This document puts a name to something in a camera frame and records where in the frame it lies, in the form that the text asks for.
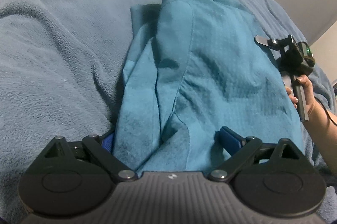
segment black handle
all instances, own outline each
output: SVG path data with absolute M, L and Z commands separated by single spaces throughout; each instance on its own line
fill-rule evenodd
M 297 76 L 291 75 L 290 78 L 292 81 L 294 96 L 298 98 L 297 112 L 300 120 L 301 122 L 309 121 L 303 86 L 296 80 Z

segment black cable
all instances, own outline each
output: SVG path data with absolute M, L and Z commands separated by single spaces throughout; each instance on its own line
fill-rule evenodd
M 327 117 L 331 120 L 331 122 L 332 122 L 335 126 L 337 126 L 337 124 L 332 120 L 331 116 L 329 115 L 328 110 L 325 108 L 325 106 L 324 106 L 324 104 L 322 103 L 322 101 L 320 101 L 320 100 L 319 100 L 318 98 L 316 98 L 316 97 L 315 97 L 315 99 L 316 99 L 317 102 L 323 107 L 323 109 L 324 109 L 324 111 L 325 111 Z

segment folded fabric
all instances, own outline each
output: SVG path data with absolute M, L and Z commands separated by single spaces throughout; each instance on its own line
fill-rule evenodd
M 113 154 L 136 170 L 205 173 L 229 157 L 227 126 L 264 142 L 290 138 L 304 151 L 301 123 L 266 36 L 237 0 L 162 0 L 132 10 L 134 40 Z

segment metal screw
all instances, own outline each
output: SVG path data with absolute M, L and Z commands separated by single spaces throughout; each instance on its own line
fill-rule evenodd
M 135 176 L 136 174 L 134 171 L 131 170 L 122 170 L 118 173 L 118 176 L 123 179 L 131 179 Z
M 248 136 L 248 137 L 246 137 L 246 140 L 250 141 L 250 140 L 253 140 L 255 138 L 256 138 L 255 136 Z
M 214 170 L 211 172 L 211 176 L 214 178 L 225 178 L 227 176 L 227 172 L 225 170 Z

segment hand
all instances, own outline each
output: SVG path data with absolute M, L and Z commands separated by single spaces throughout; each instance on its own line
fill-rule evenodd
M 297 80 L 303 86 L 305 102 L 307 104 L 307 111 L 308 114 L 310 114 L 316 104 L 312 83 L 306 75 L 299 76 Z M 297 108 L 296 103 L 298 103 L 298 99 L 294 97 L 294 95 L 292 94 L 292 90 L 289 87 L 285 87 L 285 90 L 287 91 L 290 100 L 294 104 L 294 107 Z
M 312 87 L 312 83 L 306 75 L 299 76 L 297 78 L 297 81 L 303 86 L 305 102 L 307 104 L 307 111 L 308 111 L 308 115 L 310 115 L 310 113 L 314 109 L 314 106 L 317 104 L 317 101 L 314 95 L 314 89 Z
M 291 90 L 291 88 L 289 88 L 289 87 L 286 86 L 286 87 L 285 87 L 285 90 L 287 91 L 287 94 L 288 94 L 290 100 L 291 100 L 292 103 L 294 104 L 295 109 L 297 109 L 297 104 L 296 104 L 296 103 L 298 103 L 298 98 L 296 98 L 296 97 L 292 94 L 293 91 Z

